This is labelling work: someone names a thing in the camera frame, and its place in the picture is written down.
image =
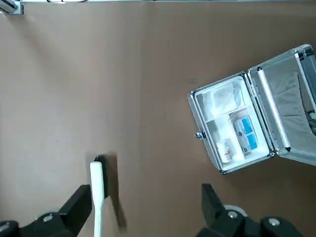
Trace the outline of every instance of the case lid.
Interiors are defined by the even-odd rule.
[[[316,136],[306,118],[306,112],[316,110],[313,48],[308,44],[294,48],[250,68],[248,76],[277,153],[296,160],[305,154],[316,161]]]

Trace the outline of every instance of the metal bracket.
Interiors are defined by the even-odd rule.
[[[5,15],[23,15],[24,4],[22,0],[0,0],[0,13]]]

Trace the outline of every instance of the case latch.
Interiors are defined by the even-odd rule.
[[[196,133],[194,134],[194,137],[195,137],[195,138],[198,138],[198,139],[200,139],[200,140],[205,139],[205,138],[206,138],[206,135],[205,135],[204,130],[202,129],[201,131],[196,132]]]

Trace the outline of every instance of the case hinge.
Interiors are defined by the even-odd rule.
[[[196,133],[194,134],[194,137],[195,137],[195,138],[198,138],[198,139],[200,139],[200,140],[205,139],[205,138],[206,138],[206,135],[205,135],[204,130],[202,129],[201,131],[196,132]]]
[[[250,87],[251,87],[251,89],[252,89],[253,95],[254,95],[255,97],[257,97],[257,92],[256,92],[256,89],[255,89],[255,87],[253,86],[253,84],[250,84]]]

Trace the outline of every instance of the silver screw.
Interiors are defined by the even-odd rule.
[[[9,227],[10,227],[10,223],[6,222],[4,225],[0,226],[0,232],[9,229]]]
[[[201,132],[196,132],[195,135],[194,135],[195,138],[198,138],[200,140],[202,140],[204,137],[203,137],[203,133]]]
[[[270,219],[269,219],[269,223],[270,223],[272,226],[279,226],[279,225],[280,225],[280,221],[278,221],[276,218],[270,218]]]
[[[235,213],[234,211],[229,211],[228,215],[230,218],[233,218],[233,219],[238,217],[237,213]]]
[[[50,221],[51,219],[53,219],[53,215],[50,213],[48,216],[45,216],[45,217],[43,218],[43,221],[44,221],[44,222],[47,222],[47,221]]]

